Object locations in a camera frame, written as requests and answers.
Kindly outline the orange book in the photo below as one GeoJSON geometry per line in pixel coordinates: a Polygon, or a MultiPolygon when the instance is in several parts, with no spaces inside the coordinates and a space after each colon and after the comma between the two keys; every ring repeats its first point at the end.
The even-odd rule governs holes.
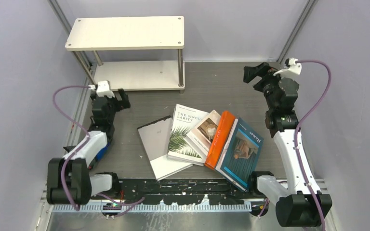
{"type": "Polygon", "coordinates": [[[228,110],[222,112],[219,125],[213,137],[211,147],[208,152],[205,166],[211,170],[214,170],[218,158],[222,153],[222,149],[227,141],[230,130],[234,124],[236,117],[228,110]]]}

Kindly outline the teal Humor book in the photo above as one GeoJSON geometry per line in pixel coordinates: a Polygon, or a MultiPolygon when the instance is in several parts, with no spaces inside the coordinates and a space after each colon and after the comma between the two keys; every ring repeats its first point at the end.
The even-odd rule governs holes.
{"type": "Polygon", "coordinates": [[[215,170],[242,192],[258,163],[264,139],[242,118],[234,121],[215,170]]]}

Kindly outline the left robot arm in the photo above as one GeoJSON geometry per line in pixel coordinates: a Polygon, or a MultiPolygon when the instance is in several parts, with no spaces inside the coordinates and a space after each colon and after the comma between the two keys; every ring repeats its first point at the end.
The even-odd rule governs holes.
{"type": "Polygon", "coordinates": [[[107,152],[115,132],[116,112],[130,108],[129,97],[124,89],[118,89],[121,99],[115,94],[102,96],[92,92],[92,116],[85,138],[76,146],[67,146],[67,154],[53,158],[48,163],[46,199],[52,205],[72,205],[79,210],[99,194],[110,199],[117,198],[121,184],[114,172],[90,175],[90,170],[107,152]]]}

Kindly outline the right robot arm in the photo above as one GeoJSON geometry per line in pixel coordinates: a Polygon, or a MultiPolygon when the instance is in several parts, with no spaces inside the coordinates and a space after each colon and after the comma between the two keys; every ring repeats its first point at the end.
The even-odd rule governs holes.
{"type": "Polygon", "coordinates": [[[245,83],[260,78],[253,88],[265,97],[268,106],[266,127],[280,152],[287,177],[287,184],[282,185],[271,172],[254,171],[249,176],[248,191],[256,198],[263,195],[266,204],[274,205],[280,226],[325,230],[325,218],[332,207],[332,199],[321,191],[313,177],[303,148],[303,120],[294,110],[299,84],[293,77],[300,75],[302,64],[302,61],[289,58],[286,68],[280,70],[266,62],[243,69],[245,83]]]}

